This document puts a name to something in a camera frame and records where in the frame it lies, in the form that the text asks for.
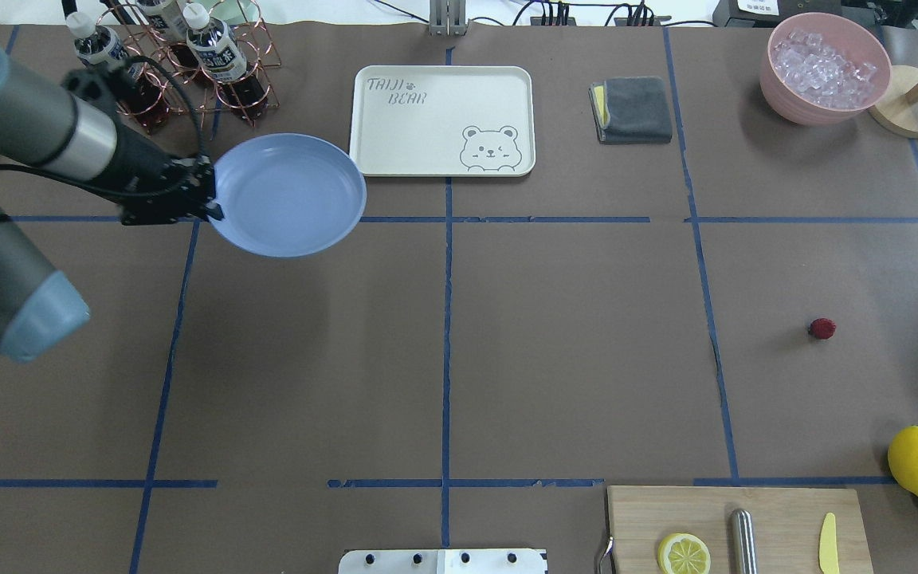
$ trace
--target gray cloth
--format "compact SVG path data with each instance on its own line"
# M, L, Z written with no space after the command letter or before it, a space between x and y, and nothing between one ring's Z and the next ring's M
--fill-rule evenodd
M594 88L604 86L604 101L597 102ZM601 143L668 143L671 114L660 77L610 77L590 84L594 123ZM605 121L598 108L604 106Z

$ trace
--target bear drawing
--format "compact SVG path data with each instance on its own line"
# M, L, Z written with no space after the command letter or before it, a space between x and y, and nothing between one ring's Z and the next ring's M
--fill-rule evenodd
M516 146L518 132L513 126L505 126L493 132L477 126L463 128L466 145L459 154L459 160L467 171L516 171L522 161L522 153Z

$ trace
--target red object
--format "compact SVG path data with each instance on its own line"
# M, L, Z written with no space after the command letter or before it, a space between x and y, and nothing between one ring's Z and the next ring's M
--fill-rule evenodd
M834 336L835 329L838 329L838 325L834 324L833 320L823 319L823 317L810 324L810 334L815 339L830 339Z

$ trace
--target blue plate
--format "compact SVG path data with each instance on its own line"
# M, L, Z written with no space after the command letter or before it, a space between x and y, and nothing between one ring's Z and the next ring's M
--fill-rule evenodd
M367 183L352 159L303 134L247 140L215 163L222 237L252 254L298 258L335 245L367 205Z

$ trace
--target ice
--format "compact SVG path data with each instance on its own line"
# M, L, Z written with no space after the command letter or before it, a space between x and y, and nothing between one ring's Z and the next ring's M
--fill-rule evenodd
M771 64L802 98L833 109L862 108L873 93L877 67L856 63L824 42L820 33L793 29L772 49Z

